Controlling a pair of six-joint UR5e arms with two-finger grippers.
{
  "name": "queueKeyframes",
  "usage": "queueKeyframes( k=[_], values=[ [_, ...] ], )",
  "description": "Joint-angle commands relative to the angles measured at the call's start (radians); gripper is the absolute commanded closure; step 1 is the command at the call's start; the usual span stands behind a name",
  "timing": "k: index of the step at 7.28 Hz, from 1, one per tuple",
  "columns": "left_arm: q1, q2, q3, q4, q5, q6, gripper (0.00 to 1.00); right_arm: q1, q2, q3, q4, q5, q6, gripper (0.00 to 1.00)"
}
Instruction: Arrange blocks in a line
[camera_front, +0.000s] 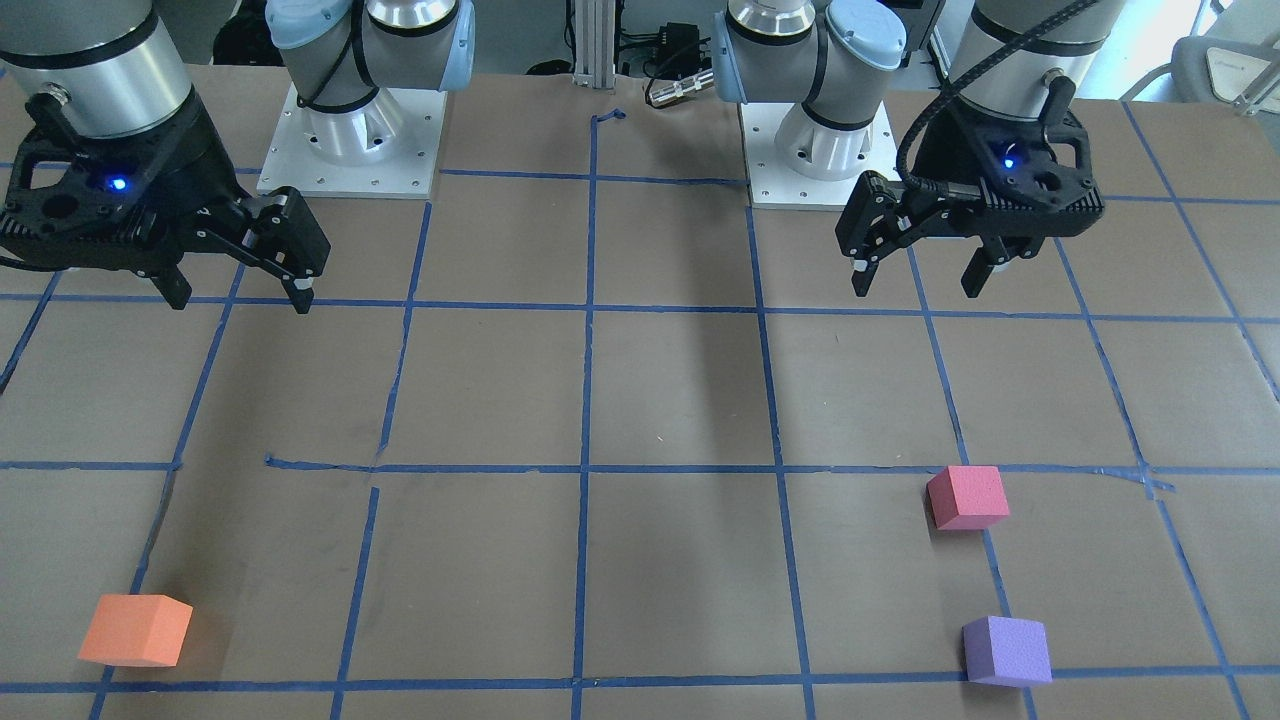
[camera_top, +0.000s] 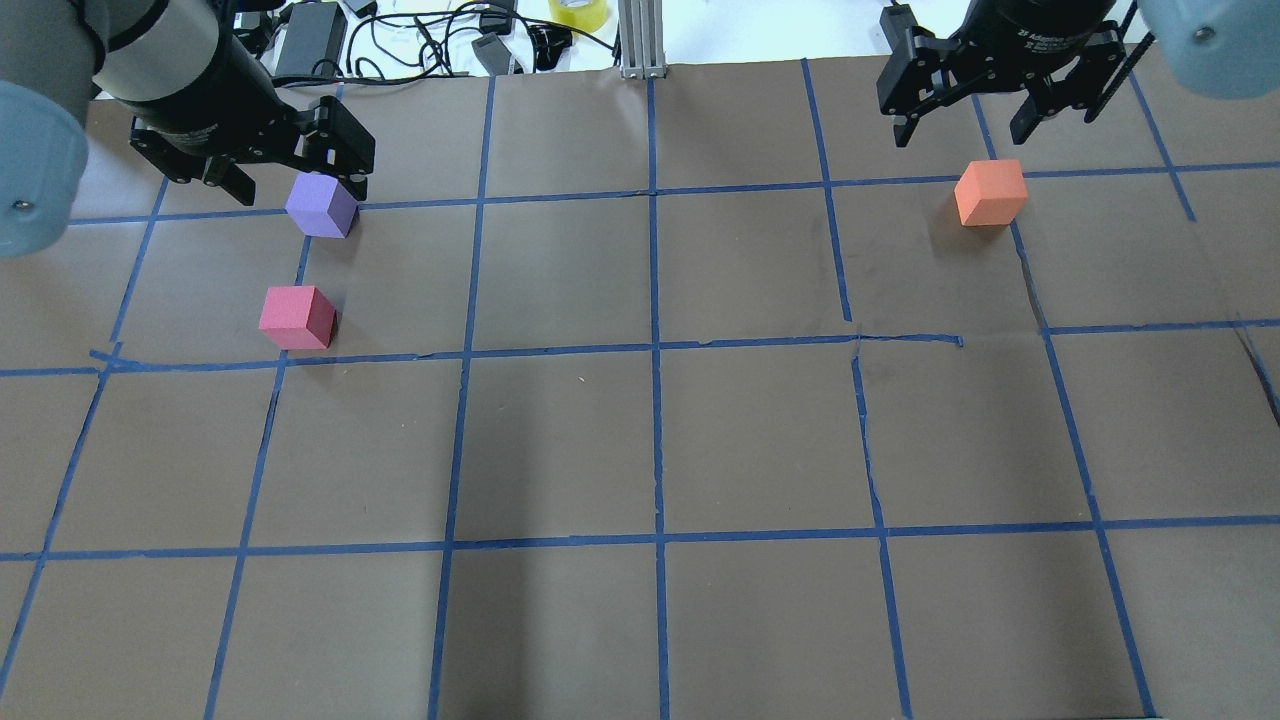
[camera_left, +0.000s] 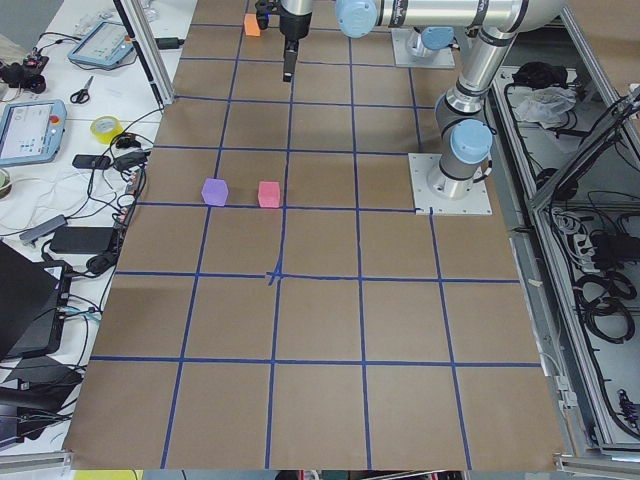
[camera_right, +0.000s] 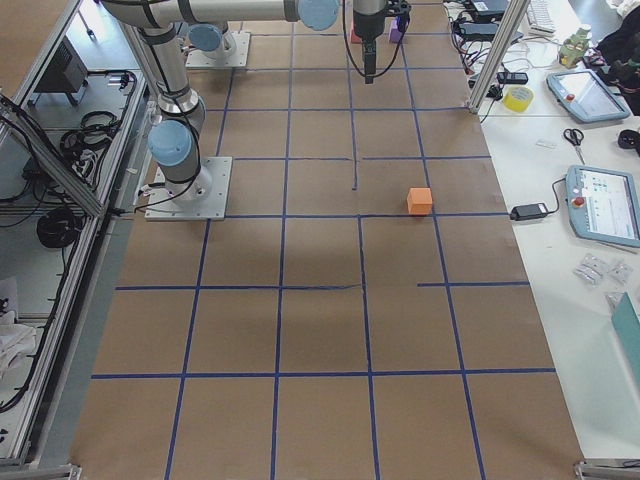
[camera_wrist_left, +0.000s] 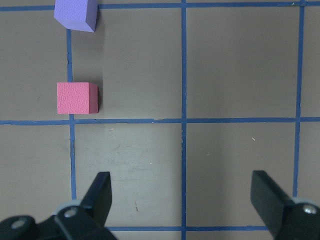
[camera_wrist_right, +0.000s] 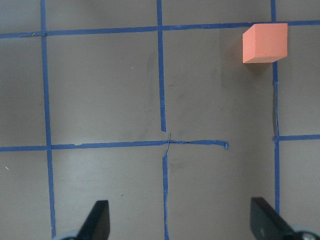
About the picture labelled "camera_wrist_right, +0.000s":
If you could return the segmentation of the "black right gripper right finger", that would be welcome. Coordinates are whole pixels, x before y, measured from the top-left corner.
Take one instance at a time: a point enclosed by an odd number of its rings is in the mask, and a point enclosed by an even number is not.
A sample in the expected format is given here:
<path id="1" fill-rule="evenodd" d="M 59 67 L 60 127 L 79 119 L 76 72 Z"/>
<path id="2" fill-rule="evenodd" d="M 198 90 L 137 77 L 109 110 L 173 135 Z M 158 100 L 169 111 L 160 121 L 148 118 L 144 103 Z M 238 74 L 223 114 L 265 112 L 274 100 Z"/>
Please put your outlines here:
<path id="1" fill-rule="evenodd" d="M 250 200 L 250 230 L 256 240 L 299 240 L 300 235 L 263 197 Z"/>

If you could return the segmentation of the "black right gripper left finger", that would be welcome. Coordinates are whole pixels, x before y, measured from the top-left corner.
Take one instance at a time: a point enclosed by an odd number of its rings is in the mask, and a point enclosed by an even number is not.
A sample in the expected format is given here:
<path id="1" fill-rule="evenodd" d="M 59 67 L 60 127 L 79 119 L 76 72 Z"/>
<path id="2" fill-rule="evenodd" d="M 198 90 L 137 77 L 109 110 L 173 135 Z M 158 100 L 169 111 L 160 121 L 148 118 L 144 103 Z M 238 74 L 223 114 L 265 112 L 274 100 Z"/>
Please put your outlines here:
<path id="1" fill-rule="evenodd" d="M 98 200 L 92 207 L 75 239 L 108 240 L 110 231 L 109 201 Z"/>

